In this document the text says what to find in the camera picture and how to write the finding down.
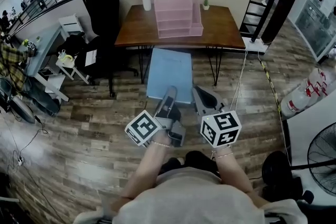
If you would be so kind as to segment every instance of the man in plaid shirt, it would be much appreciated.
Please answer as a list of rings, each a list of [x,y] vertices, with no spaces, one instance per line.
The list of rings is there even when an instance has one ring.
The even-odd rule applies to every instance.
[[[53,116],[60,109],[61,99],[53,100],[38,87],[38,81],[35,78],[30,78],[24,73],[19,64],[26,63],[28,57],[32,55],[13,49],[0,40],[0,75],[9,79],[15,90],[31,99],[41,111]]]

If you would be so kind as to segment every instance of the yellow and black tape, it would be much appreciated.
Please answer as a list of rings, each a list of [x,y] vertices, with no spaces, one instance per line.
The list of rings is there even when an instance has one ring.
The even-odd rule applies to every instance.
[[[270,86],[271,86],[271,89],[272,89],[272,92],[273,92],[273,96],[274,96],[274,99],[275,99],[275,103],[276,103],[276,105],[277,105],[278,112],[279,112],[279,114],[281,115],[280,102],[279,102],[279,99],[278,99],[277,92],[275,91],[273,82],[272,82],[272,80],[271,80],[271,77],[270,77],[270,75],[269,75],[269,73],[268,73],[268,71],[267,71],[267,69],[266,69],[264,63],[263,63],[260,59],[259,59],[259,62],[260,62],[262,68],[264,69],[264,71],[265,71],[265,73],[266,73],[266,77],[267,77],[267,79],[268,79],[268,81],[269,81],[269,84],[270,84]]]

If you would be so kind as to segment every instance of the blue board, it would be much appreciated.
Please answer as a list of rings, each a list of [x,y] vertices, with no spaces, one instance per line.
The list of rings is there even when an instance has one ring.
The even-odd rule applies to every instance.
[[[169,86],[177,88],[176,102],[193,101],[191,55],[164,49],[153,49],[149,70],[147,96],[163,99]]]

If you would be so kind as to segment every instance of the brown tabletop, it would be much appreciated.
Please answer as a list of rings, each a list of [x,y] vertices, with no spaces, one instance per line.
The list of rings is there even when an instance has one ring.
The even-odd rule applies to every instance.
[[[154,7],[146,12],[142,5],[132,6],[122,24],[116,47],[142,45],[200,45],[245,49],[238,27],[227,7],[201,8],[202,37],[158,38]]]

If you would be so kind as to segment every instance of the black and white qr marker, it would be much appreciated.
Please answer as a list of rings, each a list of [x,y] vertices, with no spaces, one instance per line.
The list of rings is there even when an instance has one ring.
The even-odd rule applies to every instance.
[[[202,117],[201,135],[215,147],[233,144],[242,130],[236,111]]]
[[[138,146],[141,146],[161,129],[161,125],[144,110],[126,126],[125,132]]]

